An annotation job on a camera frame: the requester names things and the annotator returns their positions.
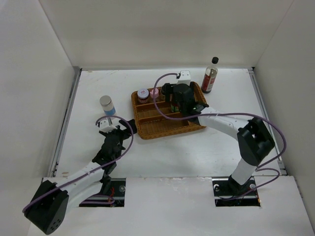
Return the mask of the pink lid spice shaker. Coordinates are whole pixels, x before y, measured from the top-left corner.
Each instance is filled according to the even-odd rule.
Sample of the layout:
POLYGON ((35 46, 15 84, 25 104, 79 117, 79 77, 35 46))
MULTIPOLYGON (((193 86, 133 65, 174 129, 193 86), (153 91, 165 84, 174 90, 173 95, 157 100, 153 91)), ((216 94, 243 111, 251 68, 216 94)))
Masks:
POLYGON ((156 102, 159 102, 159 90, 158 90, 158 88, 153 88, 150 90, 150 98, 152 100, 155 100, 156 102))

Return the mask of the sauce jar white lid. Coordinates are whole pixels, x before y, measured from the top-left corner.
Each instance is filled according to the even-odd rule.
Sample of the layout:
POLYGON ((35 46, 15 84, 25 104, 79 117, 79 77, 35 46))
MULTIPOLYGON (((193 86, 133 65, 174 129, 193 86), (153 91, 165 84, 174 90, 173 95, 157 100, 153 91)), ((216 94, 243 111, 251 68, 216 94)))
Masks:
POLYGON ((149 91, 146 88, 141 88, 137 91, 137 99, 140 104, 145 104, 149 100, 149 91))

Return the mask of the red sauce bottle green label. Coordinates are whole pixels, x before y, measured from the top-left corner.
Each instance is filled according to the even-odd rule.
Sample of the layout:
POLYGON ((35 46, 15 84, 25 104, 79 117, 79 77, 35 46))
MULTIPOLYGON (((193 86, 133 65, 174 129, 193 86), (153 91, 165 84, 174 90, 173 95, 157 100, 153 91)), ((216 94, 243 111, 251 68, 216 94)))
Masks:
POLYGON ((177 113, 179 112, 179 106, 178 106, 178 102, 175 98, 172 98, 171 103, 170 103, 170 108, 171 108, 171 112, 173 113, 177 113))

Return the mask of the black lid pepper shaker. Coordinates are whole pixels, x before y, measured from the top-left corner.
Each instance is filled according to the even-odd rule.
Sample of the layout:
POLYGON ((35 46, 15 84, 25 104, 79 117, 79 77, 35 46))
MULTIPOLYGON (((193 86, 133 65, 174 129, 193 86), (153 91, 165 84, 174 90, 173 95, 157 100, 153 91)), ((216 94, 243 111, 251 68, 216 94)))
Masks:
POLYGON ((160 100, 165 101, 165 86, 160 88, 160 100))

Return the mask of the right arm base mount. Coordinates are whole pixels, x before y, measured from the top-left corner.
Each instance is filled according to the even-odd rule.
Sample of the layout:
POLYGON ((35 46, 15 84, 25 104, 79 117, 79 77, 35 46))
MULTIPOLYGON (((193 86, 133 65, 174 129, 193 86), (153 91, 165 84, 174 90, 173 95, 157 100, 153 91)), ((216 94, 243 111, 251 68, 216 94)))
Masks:
POLYGON ((217 207, 259 207, 260 199, 254 177, 239 185, 231 177, 212 178, 215 205, 217 207))

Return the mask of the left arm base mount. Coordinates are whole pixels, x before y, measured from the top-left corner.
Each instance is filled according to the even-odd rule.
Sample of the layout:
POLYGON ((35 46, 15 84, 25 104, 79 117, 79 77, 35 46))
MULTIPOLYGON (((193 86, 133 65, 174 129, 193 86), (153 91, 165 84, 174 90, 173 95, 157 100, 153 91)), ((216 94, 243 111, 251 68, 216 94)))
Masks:
POLYGON ((91 195, 79 207, 124 207, 126 178, 107 177, 99 193, 91 195))

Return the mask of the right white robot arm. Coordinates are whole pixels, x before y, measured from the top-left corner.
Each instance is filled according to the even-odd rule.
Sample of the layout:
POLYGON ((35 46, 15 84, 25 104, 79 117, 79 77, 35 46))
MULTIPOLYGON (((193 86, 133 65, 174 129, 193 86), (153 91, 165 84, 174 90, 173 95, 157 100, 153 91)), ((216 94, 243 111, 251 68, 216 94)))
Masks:
POLYGON ((194 85, 166 83, 161 88, 166 102, 177 104, 182 117, 229 135, 238 142, 241 160, 229 177, 228 189, 241 194, 261 161, 275 147, 275 142, 261 118, 250 120, 221 116, 209 105, 194 98, 194 85))

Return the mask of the sago jar blue label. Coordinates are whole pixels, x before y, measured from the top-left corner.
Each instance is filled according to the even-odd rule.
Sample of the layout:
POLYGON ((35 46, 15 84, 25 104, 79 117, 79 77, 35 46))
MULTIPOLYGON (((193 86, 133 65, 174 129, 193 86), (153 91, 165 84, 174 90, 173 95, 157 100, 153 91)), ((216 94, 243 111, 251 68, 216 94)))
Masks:
POLYGON ((116 115, 116 109, 112 102, 112 99, 108 95, 104 95, 99 99, 99 102, 103 108, 103 111, 106 116, 114 116, 116 115))

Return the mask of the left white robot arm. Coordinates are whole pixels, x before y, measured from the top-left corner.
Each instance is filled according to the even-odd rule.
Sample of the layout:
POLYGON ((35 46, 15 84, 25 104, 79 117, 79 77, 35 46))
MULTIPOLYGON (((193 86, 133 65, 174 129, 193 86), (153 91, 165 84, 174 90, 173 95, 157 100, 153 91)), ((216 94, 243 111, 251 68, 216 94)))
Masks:
POLYGON ((79 206, 85 199, 110 192, 110 174, 128 151, 123 146, 127 139, 134 139, 135 120, 119 119, 119 125, 108 126, 99 133, 104 142, 91 162, 61 182, 46 180, 40 184, 31 202, 22 212, 45 235, 52 234, 63 222, 66 213, 79 206))

